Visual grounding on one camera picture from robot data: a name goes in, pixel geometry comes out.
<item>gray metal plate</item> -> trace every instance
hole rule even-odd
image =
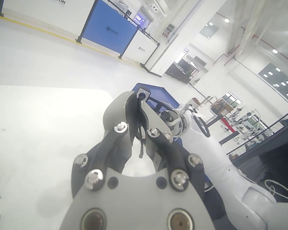
[[[168,182],[161,190],[156,185],[158,177],[168,182],[167,169],[146,177],[123,176],[108,168],[105,186],[93,192],[84,186],[68,209],[60,230],[78,230],[80,219],[91,208],[102,209],[107,216],[107,230],[132,229],[166,230],[167,218],[176,208],[189,212],[195,230],[214,230],[210,216],[192,185],[184,192],[174,191]],[[115,189],[108,188],[108,180],[117,177]]]

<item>metal railing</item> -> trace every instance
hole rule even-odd
[[[231,159],[239,157],[240,155],[259,145],[269,137],[275,135],[275,133],[277,133],[286,125],[288,125],[288,113],[264,131],[260,132],[259,134],[255,135],[254,137],[243,143],[241,146],[227,153],[227,155],[229,155]]]

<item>blue panel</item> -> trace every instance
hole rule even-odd
[[[83,37],[122,53],[137,28],[104,1],[99,0]]]
[[[148,85],[144,83],[137,83],[132,90],[137,91],[141,86],[150,90],[150,96],[152,98],[165,102],[165,103],[170,103],[174,108],[178,108],[179,103],[166,91],[165,88],[154,86],[154,85]]]

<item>white partition panel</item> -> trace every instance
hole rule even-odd
[[[95,0],[4,0],[3,8],[80,35]]]
[[[140,63],[145,63],[156,47],[157,44],[155,42],[138,30],[123,57],[127,56]]]

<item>yellow floor stripe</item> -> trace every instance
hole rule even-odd
[[[74,44],[79,44],[79,45],[81,45],[81,46],[84,46],[84,47],[87,47],[87,48],[89,48],[89,49],[92,49],[92,50],[94,50],[94,51],[96,51],[96,52],[100,52],[100,53],[109,55],[109,56],[114,57],[114,58],[116,58],[116,59],[118,59],[118,60],[120,60],[120,61],[124,61],[124,62],[127,62],[128,64],[132,64],[132,65],[134,65],[134,66],[139,67],[135,62],[130,62],[130,61],[127,61],[127,60],[124,60],[124,59],[120,59],[120,58],[118,58],[117,56],[114,56],[114,55],[112,55],[112,54],[109,54],[109,53],[103,52],[103,51],[101,51],[101,50],[95,49],[94,47],[91,47],[91,46],[89,46],[89,45],[80,44],[80,43],[76,42],[75,40],[69,39],[69,38],[64,37],[64,36],[61,36],[61,35],[59,35],[59,34],[56,34],[56,33],[53,33],[53,32],[49,32],[49,31],[47,31],[47,30],[44,30],[44,29],[41,29],[41,28],[38,28],[38,27],[35,27],[35,26],[32,26],[32,25],[29,25],[29,24],[26,24],[26,23],[22,23],[22,22],[19,22],[19,21],[10,19],[10,18],[6,18],[6,17],[1,17],[1,16],[0,16],[0,19],[4,19],[4,20],[7,20],[7,21],[12,22],[12,23],[15,23],[15,24],[20,24],[20,25],[23,25],[23,26],[26,26],[26,27],[29,27],[29,28],[32,28],[32,29],[35,29],[35,30],[44,32],[44,33],[48,33],[48,34],[50,34],[50,35],[53,35],[53,36],[56,36],[56,37],[65,39],[65,40],[67,40],[67,41],[70,41],[70,42],[72,42],[72,43],[74,43]]]

